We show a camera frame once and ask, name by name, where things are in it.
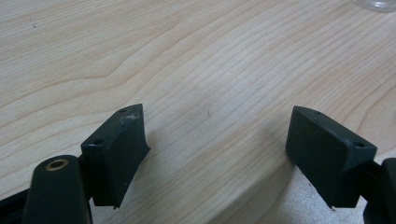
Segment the metal ring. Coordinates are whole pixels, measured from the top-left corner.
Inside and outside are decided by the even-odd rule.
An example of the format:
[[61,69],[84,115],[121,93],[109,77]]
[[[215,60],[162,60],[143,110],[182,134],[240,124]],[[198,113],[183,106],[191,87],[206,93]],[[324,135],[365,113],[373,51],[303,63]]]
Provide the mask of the metal ring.
[[67,159],[59,159],[56,161],[52,161],[47,164],[46,170],[48,170],[48,171],[60,170],[60,169],[64,168],[68,163],[69,163],[69,161]]

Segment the wooden table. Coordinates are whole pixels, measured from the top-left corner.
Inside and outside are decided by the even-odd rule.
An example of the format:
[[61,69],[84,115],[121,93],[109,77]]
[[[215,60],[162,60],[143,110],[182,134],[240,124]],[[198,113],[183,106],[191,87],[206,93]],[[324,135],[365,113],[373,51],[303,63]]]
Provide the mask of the wooden table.
[[395,24],[352,0],[2,0],[0,198],[142,103],[151,151],[94,223],[361,223],[364,202],[334,212],[292,171],[286,136],[303,105],[396,157]]

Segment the black plastic bracket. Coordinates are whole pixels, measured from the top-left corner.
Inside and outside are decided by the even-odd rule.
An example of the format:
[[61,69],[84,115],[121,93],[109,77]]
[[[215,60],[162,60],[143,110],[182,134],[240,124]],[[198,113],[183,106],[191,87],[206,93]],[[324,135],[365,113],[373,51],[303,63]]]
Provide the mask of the black plastic bracket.
[[327,205],[355,207],[363,196],[366,223],[396,223],[396,159],[378,165],[376,146],[300,106],[293,108],[286,151]]
[[92,223],[96,206],[120,207],[140,162],[149,153],[143,106],[114,113],[81,145],[77,158],[41,162],[31,187],[0,201],[0,223]]

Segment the black mechanical part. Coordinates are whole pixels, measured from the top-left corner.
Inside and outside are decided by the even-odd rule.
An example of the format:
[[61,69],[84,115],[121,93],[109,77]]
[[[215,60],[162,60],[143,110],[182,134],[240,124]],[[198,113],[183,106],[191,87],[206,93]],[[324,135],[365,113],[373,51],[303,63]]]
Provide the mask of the black mechanical part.
[[35,168],[22,223],[92,223],[77,157],[54,157]]
[[29,189],[0,201],[0,223],[17,224],[22,222],[23,209]]
[[113,114],[81,144],[83,165],[96,206],[120,207],[140,162],[149,153],[143,106]]
[[63,155],[40,163],[30,189],[0,201],[0,223],[92,223],[91,197],[95,205],[120,207],[149,153],[143,106],[114,113],[81,150],[79,158]]
[[286,151],[329,206],[367,203],[365,223],[396,223],[396,159],[373,161],[376,147],[326,115],[295,106]]

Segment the small hole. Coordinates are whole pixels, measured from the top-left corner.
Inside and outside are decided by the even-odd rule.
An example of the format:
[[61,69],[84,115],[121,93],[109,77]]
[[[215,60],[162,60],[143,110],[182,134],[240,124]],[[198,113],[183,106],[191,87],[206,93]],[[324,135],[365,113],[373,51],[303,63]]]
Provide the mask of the small hole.
[[102,139],[97,139],[95,141],[93,141],[94,145],[101,145],[104,141]]
[[69,163],[69,161],[66,159],[52,161],[46,166],[46,170],[48,170],[48,171],[60,170],[60,169],[64,168],[67,165],[67,163]]
[[360,142],[354,142],[353,145],[354,145],[355,147],[364,147],[364,144],[363,144],[363,143],[360,143]]

